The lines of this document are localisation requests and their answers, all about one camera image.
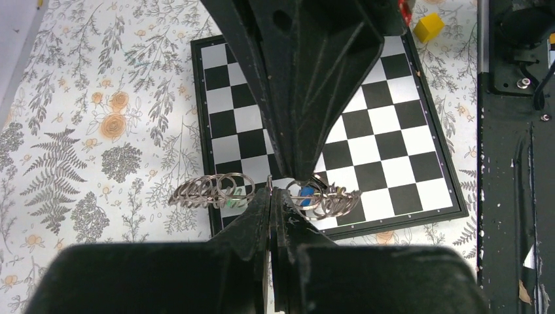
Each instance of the wire coil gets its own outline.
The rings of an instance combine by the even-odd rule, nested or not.
[[[237,185],[236,179],[243,179],[245,185],[255,186],[253,179],[243,173],[227,173],[217,175],[205,175],[191,179],[175,189],[168,203],[170,205],[181,204],[189,208],[207,207],[221,209],[223,207],[236,208],[246,206],[254,198],[255,191],[242,195],[243,191]],[[269,177],[266,183],[272,187],[272,180]],[[310,187],[314,193],[309,196],[293,196],[293,205],[299,211],[305,212],[307,220],[322,220],[330,217],[344,216],[358,204],[361,192],[358,190],[347,192],[344,187],[335,184],[318,184],[315,181],[300,182],[291,181],[286,190],[298,185],[300,188]]]

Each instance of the blue object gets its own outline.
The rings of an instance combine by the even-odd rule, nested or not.
[[[299,196],[313,196],[314,195],[314,188],[311,188],[309,186],[305,186],[304,188],[300,189],[300,192],[298,193]],[[310,201],[311,200],[304,200],[302,202],[300,202],[301,206],[309,206],[310,205]]]

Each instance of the screw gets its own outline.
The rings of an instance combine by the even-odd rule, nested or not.
[[[521,90],[525,90],[526,88],[528,88],[528,86],[530,85],[530,79],[525,77],[525,78],[521,78],[517,83],[516,86],[518,88],[520,88]]]

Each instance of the yellow cube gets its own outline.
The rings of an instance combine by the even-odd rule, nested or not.
[[[421,18],[416,24],[413,32],[420,42],[425,44],[439,35],[444,26],[445,24],[443,24],[439,15],[437,15],[437,13],[432,13]]]

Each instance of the floral tablecloth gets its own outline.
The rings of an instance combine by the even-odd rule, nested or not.
[[[432,12],[446,26],[418,52],[471,216],[339,243],[444,245],[474,268],[476,0],[417,2],[413,21]],[[209,238],[207,211],[166,200],[202,175],[189,42],[218,34],[199,0],[50,0],[0,117],[0,313],[70,245]]]

